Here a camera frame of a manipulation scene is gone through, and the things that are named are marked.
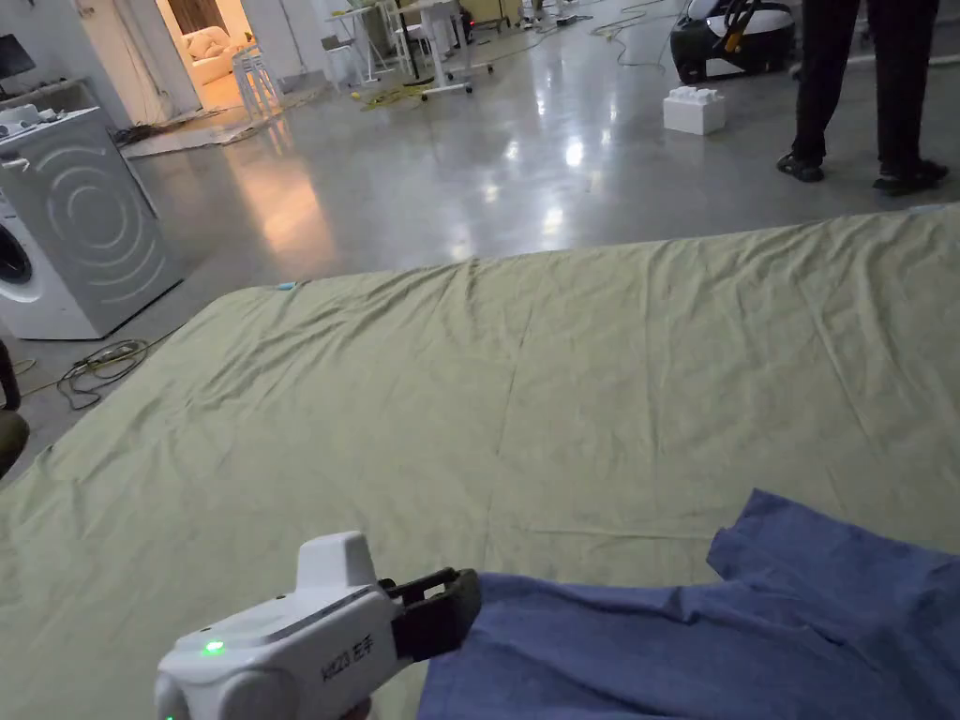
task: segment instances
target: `blue cloth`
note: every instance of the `blue cloth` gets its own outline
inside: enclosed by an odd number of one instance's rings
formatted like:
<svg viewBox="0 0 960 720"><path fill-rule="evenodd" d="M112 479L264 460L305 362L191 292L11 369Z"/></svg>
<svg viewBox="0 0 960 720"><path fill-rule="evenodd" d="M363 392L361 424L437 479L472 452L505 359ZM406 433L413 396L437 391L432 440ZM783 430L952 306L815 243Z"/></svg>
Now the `blue cloth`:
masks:
<svg viewBox="0 0 960 720"><path fill-rule="evenodd" d="M708 562L724 582L482 576L420 720L960 717L960 559L757 491Z"/></svg>

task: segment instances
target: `wheel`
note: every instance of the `wheel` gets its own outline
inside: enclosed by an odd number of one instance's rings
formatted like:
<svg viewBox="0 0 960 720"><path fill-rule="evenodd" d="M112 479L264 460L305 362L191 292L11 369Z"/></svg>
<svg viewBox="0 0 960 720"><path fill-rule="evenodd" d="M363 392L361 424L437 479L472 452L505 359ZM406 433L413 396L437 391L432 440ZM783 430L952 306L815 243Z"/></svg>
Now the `wheel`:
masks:
<svg viewBox="0 0 960 720"><path fill-rule="evenodd" d="M695 85L707 77L707 64L705 62L685 62L677 68L677 74L680 76L680 82L684 85Z"/></svg>

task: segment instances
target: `white box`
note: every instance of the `white box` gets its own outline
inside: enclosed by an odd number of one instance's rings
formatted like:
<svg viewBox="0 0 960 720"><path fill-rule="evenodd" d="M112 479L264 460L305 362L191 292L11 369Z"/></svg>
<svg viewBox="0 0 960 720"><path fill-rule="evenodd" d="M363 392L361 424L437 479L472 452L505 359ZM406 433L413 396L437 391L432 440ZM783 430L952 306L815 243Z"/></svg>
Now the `white box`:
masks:
<svg viewBox="0 0 960 720"><path fill-rule="evenodd" d="M678 87L663 99L663 126L668 130L709 135L726 124L726 100L716 90Z"/></svg>

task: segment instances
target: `washing machine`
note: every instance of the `washing machine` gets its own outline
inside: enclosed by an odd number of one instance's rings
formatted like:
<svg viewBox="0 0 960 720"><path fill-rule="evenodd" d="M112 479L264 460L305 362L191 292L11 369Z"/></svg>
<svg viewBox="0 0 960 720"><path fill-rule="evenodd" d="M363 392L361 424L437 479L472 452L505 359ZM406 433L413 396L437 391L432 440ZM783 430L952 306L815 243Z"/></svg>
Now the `washing machine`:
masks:
<svg viewBox="0 0 960 720"><path fill-rule="evenodd" d="M180 279L100 109L0 140L0 321L15 337L106 337Z"/></svg>

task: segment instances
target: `white sofa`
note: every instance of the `white sofa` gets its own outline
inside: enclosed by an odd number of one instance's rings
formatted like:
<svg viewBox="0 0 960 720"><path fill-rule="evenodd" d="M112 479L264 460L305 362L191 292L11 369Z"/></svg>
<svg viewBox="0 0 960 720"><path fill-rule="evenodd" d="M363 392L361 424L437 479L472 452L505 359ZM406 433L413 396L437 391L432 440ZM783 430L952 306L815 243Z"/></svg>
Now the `white sofa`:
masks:
<svg viewBox="0 0 960 720"><path fill-rule="evenodd" d="M233 56L240 47L234 44L223 28L203 28L188 33L182 38L183 47L193 60L191 71L194 80L201 85L212 83L229 75Z"/></svg>

